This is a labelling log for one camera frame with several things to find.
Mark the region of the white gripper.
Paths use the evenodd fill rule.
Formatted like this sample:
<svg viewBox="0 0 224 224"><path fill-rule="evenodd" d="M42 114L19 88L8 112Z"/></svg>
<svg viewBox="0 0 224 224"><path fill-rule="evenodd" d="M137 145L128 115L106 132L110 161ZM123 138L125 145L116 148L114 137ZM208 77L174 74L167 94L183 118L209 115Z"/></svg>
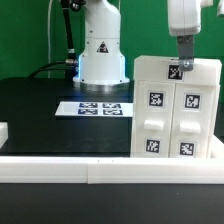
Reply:
<svg viewBox="0 0 224 224"><path fill-rule="evenodd" d="M194 66L194 36L201 31L201 9L213 5L213 0L167 0L168 28L177 37L179 68L192 71Z"/></svg>

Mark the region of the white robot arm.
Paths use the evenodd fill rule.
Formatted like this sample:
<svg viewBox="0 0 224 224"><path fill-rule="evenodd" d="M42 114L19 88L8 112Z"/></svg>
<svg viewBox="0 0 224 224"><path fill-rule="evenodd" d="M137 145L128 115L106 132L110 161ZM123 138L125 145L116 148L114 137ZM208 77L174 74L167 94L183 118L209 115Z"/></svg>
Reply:
<svg viewBox="0 0 224 224"><path fill-rule="evenodd" d="M201 9L213 0L167 0L169 33L177 38L182 72L194 67L194 36L201 31ZM92 91L124 87L125 57L120 51L121 14L108 0L60 0L66 27L73 85ZM77 55L69 13L85 10L85 49Z"/></svg>

